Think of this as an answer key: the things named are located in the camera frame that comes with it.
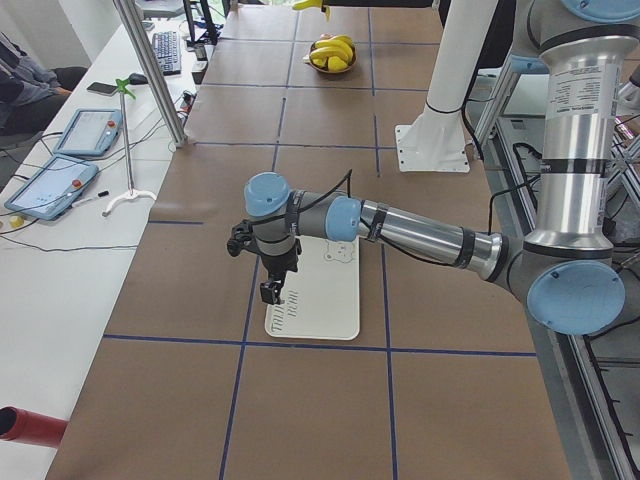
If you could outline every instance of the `smartphone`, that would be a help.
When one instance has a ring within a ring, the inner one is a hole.
[[[108,85],[106,83],[93,82],[87,87],[87,91],[93,93],[99,93],[100,95],[111,96],[118,91],[118,87],[115,85]]]

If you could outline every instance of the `wall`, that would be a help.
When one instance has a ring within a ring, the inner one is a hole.
[[[3,0],[0,29],[47,68],[88,67],[120,25],[111,0]]]

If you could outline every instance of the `brown table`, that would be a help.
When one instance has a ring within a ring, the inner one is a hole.
[[[358,63],[301,57],[347,33]],[[475,274],[361,242],[361,333],[264,331],[256,259],[225,243],[242,187],[275,170],[486,228],[482,165],[403,173],[393,127],[422,110],[442,33],[431,9],[232,12],[47,476],[91,479],[566,479],[519,303]]]

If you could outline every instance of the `marker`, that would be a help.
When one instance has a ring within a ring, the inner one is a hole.
[[[79,207],[80,205],[83,205],[83,204],[88,203],[88,202],[92,202],[92,201],[97,200],[97,199],[102,198],[102,197],[106,197],[107,195],[109,195],[109,191],[105,190],[103,192],[100,192],[95,197],[83,198],[82,200],[78,200],[77,202],[73,202],[71,204],[71,207]]]

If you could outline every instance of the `bunch of bananas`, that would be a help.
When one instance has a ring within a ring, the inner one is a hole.
[[[309,62],[318,70],[344,72],[356,61],[356,47],[348,35],[323,35],[311,45]]]

